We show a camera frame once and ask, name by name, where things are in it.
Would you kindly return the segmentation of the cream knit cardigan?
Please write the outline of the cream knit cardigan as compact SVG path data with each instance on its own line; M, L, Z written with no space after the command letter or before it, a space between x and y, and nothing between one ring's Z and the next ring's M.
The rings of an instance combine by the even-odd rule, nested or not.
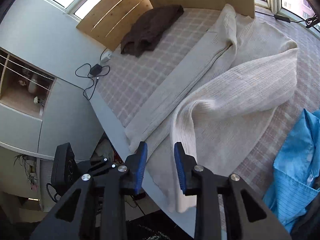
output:
M130 121L130 150L148 144L147 169L183 213L195 197L182 193L174 145L215 174L228 176L247 157L277 107L293 96L298 46L274 26L225 5L178 66Z

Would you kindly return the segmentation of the black power adapter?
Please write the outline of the black power adapter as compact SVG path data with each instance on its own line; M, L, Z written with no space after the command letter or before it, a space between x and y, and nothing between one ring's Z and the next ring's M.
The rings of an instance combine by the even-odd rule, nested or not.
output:
M98 76L101 73L101 71L102 71L102 66L99 64L95 64L89 71L89 74L91 76Z

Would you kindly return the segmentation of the white power strip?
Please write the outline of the white power strip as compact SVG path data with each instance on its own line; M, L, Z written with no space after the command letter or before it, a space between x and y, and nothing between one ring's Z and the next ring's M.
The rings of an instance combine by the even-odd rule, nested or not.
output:
M113 52L110 50L106 50L100 55L100 63L104 64L111 59Z

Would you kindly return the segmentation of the light blue shirt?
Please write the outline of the light blue shirt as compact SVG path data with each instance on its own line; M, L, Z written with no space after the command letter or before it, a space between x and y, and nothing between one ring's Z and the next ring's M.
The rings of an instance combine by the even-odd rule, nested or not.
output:
M304 109L273 163L273 182L263 201L291 232L319 194L319 110Z

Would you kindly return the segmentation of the brown folded garment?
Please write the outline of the brown folded garment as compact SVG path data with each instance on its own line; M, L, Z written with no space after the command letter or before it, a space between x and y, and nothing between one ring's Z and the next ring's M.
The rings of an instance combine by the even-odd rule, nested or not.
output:
M120 43L120 52L140 57L145 51L153 51L164 32L184 13L181 5L173 4L146 11L132 25Z

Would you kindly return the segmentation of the pine slatted headboard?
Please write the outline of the pine slatted headboard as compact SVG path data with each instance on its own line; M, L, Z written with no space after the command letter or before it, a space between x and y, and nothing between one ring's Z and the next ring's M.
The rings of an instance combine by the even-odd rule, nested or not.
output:
M150 9L149 0L101 0L76 28L114 51L132 25Z

